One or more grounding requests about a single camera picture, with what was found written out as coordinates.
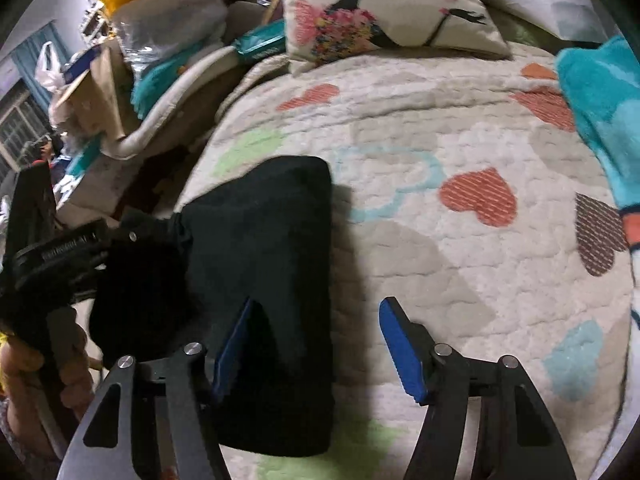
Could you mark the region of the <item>operator left hand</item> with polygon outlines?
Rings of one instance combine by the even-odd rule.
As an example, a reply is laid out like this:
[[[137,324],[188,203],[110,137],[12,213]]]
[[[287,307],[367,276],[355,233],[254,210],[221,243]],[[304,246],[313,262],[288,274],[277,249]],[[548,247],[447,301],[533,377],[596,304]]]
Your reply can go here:
[[[60,399],[64,408],[81,420],[93,400],[93,381],[86,352],[87,335],[75,324],[70,337],[72,356],[58,374],[64,386]],[[42,398],[36,373],[43,366],[43,356],[13,335],[1,347],[1,385],[8,399],[6,418],[16,440],[27,451],[47,460],[56,458],[49,436],[42,424],[38,403]]]

